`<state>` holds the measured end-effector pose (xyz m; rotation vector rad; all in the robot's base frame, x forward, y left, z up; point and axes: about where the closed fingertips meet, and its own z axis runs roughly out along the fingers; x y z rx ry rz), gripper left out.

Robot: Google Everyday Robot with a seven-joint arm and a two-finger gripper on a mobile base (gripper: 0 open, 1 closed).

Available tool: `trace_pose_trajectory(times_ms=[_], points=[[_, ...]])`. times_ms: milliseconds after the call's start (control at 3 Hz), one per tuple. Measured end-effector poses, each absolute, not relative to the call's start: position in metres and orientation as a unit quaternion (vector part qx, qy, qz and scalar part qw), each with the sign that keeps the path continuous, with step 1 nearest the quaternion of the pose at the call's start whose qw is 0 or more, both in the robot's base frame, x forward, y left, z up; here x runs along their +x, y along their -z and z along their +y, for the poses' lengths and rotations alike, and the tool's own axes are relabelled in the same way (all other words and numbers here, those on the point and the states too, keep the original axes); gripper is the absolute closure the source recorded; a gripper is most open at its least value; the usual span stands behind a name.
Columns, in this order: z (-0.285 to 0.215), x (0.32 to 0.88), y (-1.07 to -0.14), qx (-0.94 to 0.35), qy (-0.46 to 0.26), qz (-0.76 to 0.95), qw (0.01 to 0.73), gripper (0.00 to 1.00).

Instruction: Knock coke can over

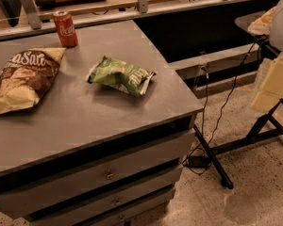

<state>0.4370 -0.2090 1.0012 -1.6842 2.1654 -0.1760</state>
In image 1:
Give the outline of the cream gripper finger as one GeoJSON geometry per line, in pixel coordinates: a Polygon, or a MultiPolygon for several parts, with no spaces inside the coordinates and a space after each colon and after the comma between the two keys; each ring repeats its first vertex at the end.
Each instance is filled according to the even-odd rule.
{"type": "Polygon", "coordinates": [[[283,98],[283,53],[264,58],[258,69],[251,107],[261,113],[271,110],[283,98]]]}

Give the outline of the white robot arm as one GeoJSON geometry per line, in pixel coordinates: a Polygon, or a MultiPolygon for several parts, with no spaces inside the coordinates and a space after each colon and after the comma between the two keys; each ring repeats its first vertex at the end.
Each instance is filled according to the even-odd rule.
{"type": "Polygon", "coordinates": [[[269,69],[251,103],[253,109],[266,113],[283,97],[283,0],[252,22],[248,31],[268,35],[270,44],[280,51],[274,60],[264,59],[269,69]]]}

